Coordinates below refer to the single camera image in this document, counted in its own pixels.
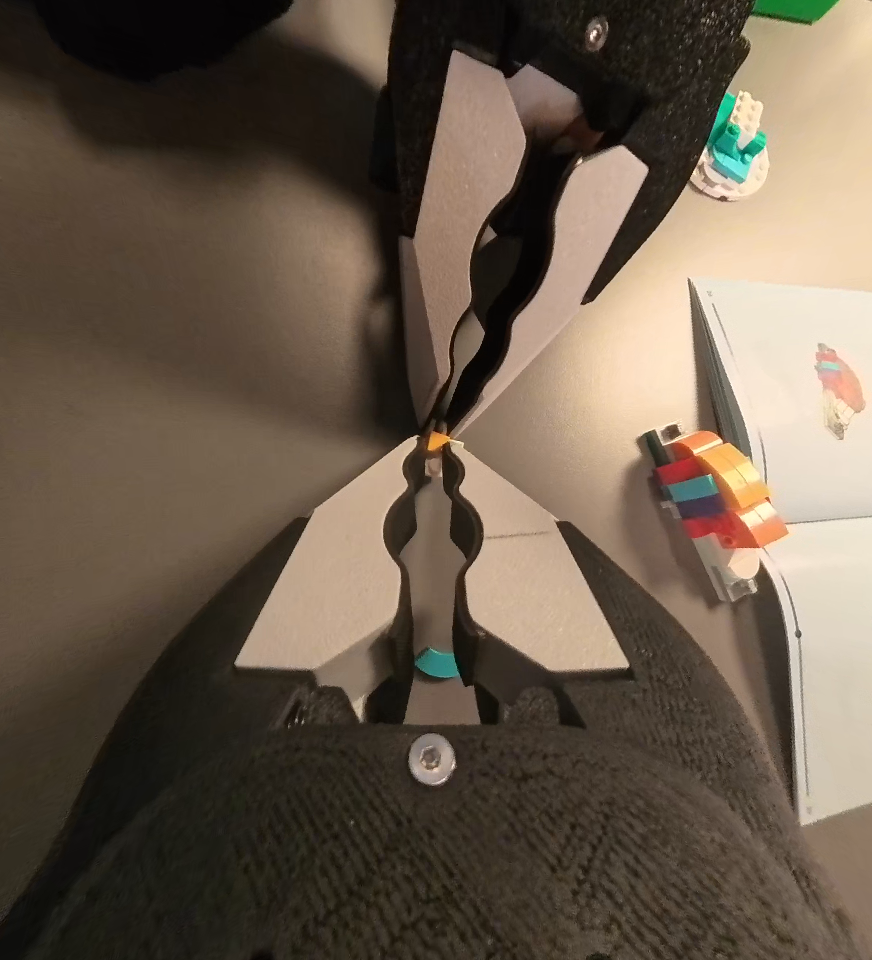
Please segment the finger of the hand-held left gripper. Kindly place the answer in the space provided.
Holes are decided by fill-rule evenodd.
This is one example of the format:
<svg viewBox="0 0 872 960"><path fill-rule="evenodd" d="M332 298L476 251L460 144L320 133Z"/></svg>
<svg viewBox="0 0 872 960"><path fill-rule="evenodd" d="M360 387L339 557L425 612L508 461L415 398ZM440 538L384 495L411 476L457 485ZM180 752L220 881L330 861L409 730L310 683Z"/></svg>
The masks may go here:
<svg viewBox="0 0 872 960"><path fill-rule="evenodd" d="M452 54L415 233L399 238L407 377L418 426L452 377L452 345L472 304L472 259L512 193L526 135L506 78Z"/></svg>
<svg viewBox="0 0 872 960"><path fill-rule="evenodd" d="M476 354L445 415L458 437L578 314L648 174L618 145L566 168L540 225L527 229L513 274L491 302Z"/></svg>

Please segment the small orange green lego assembly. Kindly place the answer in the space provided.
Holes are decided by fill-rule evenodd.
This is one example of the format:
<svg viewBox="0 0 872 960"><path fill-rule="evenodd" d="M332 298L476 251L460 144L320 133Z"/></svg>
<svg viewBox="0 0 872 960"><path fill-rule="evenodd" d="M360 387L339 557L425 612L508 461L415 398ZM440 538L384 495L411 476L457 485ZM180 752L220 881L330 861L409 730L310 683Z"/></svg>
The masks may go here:
<svg viewBox="0 0 872 960"><path fill-rule="evenodd" d="M448 434L431 430L422 439L422 448L425 477L436 479L442 477L442 462L445 452L447 450L459 452L465 448L465 445L460 440L451 438Z"/></svg>

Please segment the colourful lego build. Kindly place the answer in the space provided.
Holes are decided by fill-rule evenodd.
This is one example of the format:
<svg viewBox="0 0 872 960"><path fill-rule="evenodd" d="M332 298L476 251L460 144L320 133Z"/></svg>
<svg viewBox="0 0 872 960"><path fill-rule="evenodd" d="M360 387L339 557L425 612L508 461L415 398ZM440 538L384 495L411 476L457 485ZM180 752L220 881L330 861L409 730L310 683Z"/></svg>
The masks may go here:
<svg viewBox="0 0 872 960"><path fill-rule="evenodd" d="M678 422L642 434L659 505L691 541L717 598L757 592L763 551L789 536L754 463L711 430Z"/></svg>

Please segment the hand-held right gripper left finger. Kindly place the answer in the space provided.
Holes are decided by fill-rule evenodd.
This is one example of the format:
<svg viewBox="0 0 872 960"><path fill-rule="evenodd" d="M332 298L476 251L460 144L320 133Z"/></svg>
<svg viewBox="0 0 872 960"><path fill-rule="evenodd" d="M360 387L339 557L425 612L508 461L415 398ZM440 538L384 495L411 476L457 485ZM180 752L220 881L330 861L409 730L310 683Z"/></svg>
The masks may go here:
<svg viewBox="0 0 872 960"><path fill-rule="evenodd" d="M408 438L313 510L234 665L346 693L403 722L415 673L410 576L425 444Z"/></svg>

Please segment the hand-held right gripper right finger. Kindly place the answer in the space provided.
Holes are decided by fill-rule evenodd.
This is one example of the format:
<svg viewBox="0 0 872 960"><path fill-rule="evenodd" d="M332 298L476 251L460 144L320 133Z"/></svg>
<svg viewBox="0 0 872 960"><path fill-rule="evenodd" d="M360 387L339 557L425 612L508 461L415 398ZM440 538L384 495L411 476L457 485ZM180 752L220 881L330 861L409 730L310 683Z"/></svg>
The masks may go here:
<svg viewBox="0 0 872 960"><path fill-rule="evenodd" d="M552 695L558 722L581 722L571 693L634 678L560 522L462 444L442 448L454 584L456 664L479 722L502 722L526 691Z"/></svg>

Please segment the white round lego assembly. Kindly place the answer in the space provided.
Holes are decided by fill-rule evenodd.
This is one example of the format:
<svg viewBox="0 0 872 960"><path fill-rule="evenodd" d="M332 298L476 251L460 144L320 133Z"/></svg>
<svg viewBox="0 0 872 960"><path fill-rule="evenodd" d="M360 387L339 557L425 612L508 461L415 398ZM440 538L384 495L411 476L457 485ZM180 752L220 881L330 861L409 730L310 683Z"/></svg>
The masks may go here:
<svg viewBox="0 0 872 960"><path fill-rule="evenodd" d="M690 184L721 202L749 198L770 171L767 137L761 127L764 105L747 91L724 94Z"/></svg>

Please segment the green plastic bin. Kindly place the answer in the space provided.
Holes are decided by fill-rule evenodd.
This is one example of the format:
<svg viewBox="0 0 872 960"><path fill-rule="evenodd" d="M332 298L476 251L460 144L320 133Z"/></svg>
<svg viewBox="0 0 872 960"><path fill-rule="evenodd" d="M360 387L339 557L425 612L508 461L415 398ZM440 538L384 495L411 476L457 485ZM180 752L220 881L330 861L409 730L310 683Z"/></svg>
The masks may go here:
<svg viewBox="0 0 872 960"><path fill-rule="evenodd" d="M755 1L751 18L813 25L823 19L839 2L832 1Z"/></svg>

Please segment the open lego instruction booklet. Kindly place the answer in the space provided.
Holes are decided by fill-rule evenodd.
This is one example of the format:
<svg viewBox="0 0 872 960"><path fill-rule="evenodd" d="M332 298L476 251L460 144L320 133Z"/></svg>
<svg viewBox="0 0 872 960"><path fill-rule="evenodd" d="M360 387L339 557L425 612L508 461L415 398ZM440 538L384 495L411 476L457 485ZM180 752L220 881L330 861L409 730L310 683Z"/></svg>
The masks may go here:
<svg viewBox="0 0 872 960"><path fill-rule="evenodd" d="M763 557L808 825L872 804L872 293L711 278L689 289L719 432L789 529Z"/></svg>

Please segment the teal curved lego piece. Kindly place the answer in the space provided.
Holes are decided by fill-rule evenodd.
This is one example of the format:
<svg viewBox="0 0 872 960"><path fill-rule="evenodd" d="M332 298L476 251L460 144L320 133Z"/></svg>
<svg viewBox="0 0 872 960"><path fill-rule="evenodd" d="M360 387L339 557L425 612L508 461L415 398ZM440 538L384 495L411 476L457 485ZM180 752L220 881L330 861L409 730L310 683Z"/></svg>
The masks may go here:
<svg viewBox="0 0 872 960"><path fill-rule="evenodd" d="M461 678L456 656L451 649L427 644L414 654L414 664L416 669L430 680L441 682Z"/></svg>

